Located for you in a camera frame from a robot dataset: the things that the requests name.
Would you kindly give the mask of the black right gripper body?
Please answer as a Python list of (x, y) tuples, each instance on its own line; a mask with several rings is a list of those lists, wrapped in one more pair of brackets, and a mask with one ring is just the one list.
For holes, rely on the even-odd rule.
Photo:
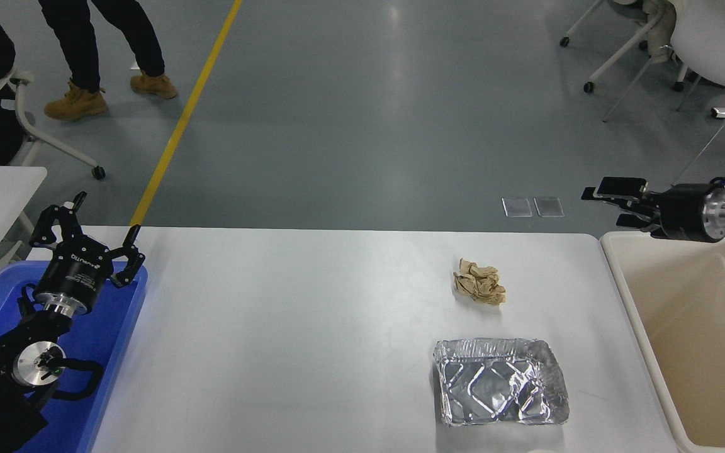
[(667, 191), (653, 193), (657, 209), (657, 240), (711, 241), (707, 234), (703, 210), (711, 184), (676, 184)]

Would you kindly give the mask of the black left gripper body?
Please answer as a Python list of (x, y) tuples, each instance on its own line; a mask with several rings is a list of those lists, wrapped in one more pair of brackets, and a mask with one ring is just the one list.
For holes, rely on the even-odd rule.
[(90, 312), (112, 272), (106, 245), (93, 238), (63, 241), (34, 288), (34, 300), (48, 306), (71, 298), (77, 302), (75, 312)]

